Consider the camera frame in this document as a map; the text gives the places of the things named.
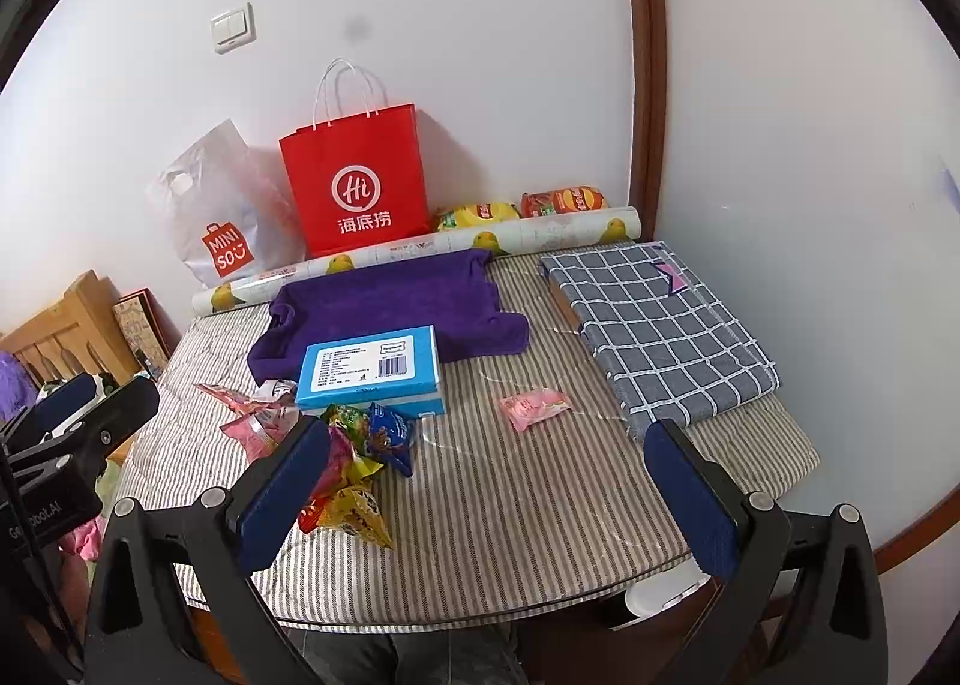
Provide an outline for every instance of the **barcode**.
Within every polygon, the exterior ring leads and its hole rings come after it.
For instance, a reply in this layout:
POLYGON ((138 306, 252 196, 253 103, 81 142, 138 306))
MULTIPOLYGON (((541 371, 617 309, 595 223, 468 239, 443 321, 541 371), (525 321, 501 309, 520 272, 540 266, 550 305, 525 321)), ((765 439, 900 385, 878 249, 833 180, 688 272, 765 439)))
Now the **barcode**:
POLYGON ((387 357, 387 359, 381 360, 376 369, 378 378, 397 377, 405 373, 407 373, 407 359, 403 354, 399 357, 387 357))

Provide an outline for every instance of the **person's leg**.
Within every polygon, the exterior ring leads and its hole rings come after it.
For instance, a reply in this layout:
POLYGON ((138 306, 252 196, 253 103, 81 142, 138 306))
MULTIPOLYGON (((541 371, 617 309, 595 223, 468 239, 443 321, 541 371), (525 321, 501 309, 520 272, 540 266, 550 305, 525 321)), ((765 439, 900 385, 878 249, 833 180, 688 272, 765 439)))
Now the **person's leg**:
POLYGON ((500 629, 392 634, 395 685, 528 685, 500 629))
POLYGON ((287 636, 325 685, 392 685, 397 654, 384 634, 288 629, 287 636))

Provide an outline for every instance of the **purple towel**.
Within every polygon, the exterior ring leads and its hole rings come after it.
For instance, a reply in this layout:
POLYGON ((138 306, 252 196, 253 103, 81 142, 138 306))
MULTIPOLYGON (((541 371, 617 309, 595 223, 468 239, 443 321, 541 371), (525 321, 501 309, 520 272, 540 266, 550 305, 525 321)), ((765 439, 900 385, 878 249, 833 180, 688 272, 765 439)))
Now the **purple towel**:
POLYGON ((21 408, 37 402, 30 375, 8 351, 0 351, 0 422, 13 420, 21 408))
POLYGON ((520 354, 530 325, 500 310, 496 284, 484 276, 490 260, 490 252, 469 249, 286 284, 247 357, 253 378, 296 380, 311 344, 421 325, 434 326, 440 362, 520 354))

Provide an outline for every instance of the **striped tablecloth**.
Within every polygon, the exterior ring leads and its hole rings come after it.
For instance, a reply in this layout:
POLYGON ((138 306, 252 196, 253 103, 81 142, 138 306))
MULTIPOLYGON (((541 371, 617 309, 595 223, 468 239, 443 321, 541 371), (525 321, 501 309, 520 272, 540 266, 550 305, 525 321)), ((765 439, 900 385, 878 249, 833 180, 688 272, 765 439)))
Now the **striped tablecloth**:
MULTIPOLYGON (((536 270, 538 257, 490 268, 503 308, 530 319, 528 351, 443 366, 449 413, 419 424, 413 479, 387 470, 374 481, 395 549, 295 527, 272 568, 253 575, 282 623, 366 633, 518 619, 612 593, 688 556, 606 380, 536 270), (497 400, 540 386, 568 393, 574 410, 517 434, 497 400)), ((247 351, 268 319, 261 306, 193 324, 117 498, 186 506, 205 488, 236 481, 243 452, 217 428, 229 412, 193 383, 253 390, 247 351)), ((775 498, 818 463, 774 395, 688 432, 744 490, 775 498)), ((192 570, 178 568, 187 600, 205 606, 192 570)))

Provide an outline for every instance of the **wooden headboard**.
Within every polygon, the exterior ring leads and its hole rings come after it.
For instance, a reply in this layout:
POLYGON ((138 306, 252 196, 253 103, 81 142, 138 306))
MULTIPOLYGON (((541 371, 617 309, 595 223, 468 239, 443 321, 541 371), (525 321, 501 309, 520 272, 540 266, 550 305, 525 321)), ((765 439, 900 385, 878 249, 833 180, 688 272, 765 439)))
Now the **wooden headboard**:
POLYGON ((102 370, 124 384, 140 370, 113 316, 107 287, 93 271, 70 284, 61 300, 0 335, 0 350, 13 354, 38 386, 102 370))

